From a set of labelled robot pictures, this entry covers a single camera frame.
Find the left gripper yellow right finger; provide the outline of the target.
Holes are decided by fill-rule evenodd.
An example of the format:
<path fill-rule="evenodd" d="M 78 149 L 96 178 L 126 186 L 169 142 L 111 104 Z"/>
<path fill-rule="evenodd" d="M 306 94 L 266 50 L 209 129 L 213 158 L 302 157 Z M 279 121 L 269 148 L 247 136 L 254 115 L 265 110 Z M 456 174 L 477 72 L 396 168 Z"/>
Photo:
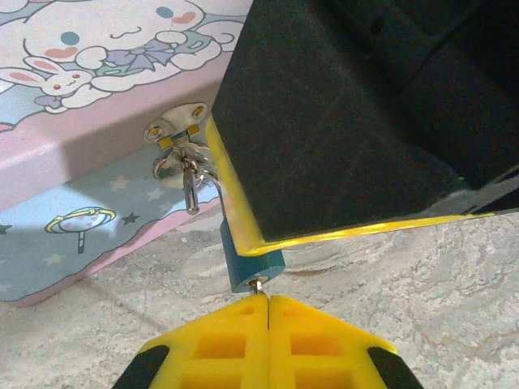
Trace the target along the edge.
<path fill-rule="evenodd" d="M 271 388 L 421 388 L 393 344 L 283 296 L 269 301 Z"/>

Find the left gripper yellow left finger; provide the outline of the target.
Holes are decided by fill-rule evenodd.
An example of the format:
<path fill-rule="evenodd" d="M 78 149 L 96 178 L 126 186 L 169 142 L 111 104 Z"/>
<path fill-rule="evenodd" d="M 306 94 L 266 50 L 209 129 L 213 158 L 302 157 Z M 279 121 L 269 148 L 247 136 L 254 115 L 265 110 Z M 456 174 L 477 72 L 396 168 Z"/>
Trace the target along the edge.
<path fill-rule="evenodd" d="M 158 336 L 114 388 L 265 388 L 268 298 L 255 294 Z"/>

